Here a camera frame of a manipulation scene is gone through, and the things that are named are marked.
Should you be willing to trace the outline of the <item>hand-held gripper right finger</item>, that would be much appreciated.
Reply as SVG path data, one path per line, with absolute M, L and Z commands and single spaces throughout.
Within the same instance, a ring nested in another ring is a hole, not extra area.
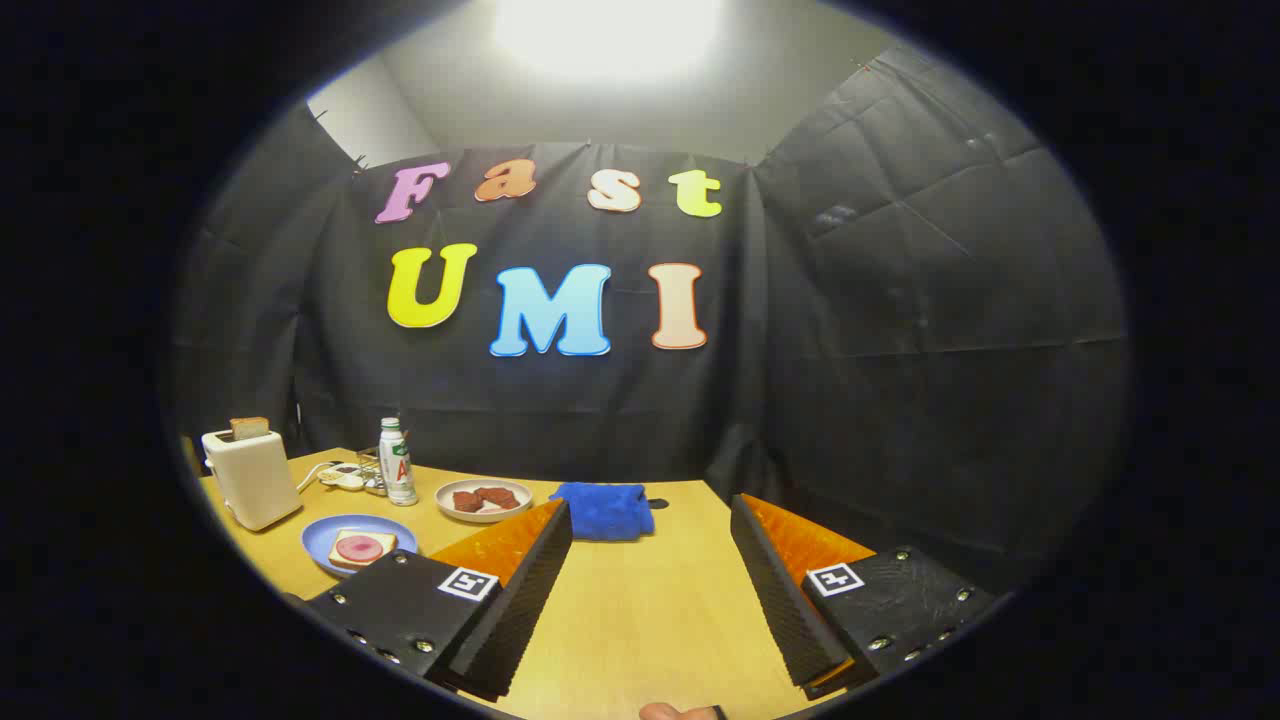
M 874 551 L 745 493 L 730 511 L 771 635 L 809 700 L 918 664 L 998 601 L 910 544 Z

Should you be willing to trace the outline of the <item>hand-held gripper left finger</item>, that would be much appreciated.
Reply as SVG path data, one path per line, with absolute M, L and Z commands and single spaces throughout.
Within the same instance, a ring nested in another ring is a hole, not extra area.
M 570 506 L 557 498 L 430 557 L 396 550 L 300 609 L 380 664 L 495 701 L 572 542 Z

